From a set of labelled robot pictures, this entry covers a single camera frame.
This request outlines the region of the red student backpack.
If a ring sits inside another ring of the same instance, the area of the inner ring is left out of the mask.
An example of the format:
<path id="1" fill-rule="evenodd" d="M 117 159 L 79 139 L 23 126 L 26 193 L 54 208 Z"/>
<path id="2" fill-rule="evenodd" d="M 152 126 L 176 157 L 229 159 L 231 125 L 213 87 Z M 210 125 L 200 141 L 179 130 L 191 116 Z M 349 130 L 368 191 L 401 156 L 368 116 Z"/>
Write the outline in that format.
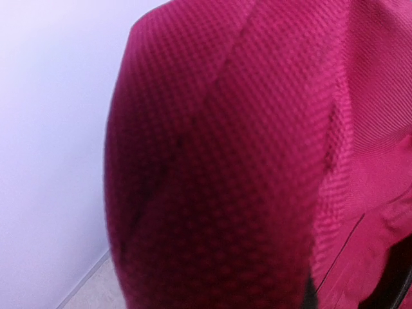
<path id="1" fill-rule="evenodd" d="M 411 2 L 151 10 L 104 192 L 128 308 L 410 308 Z"/>

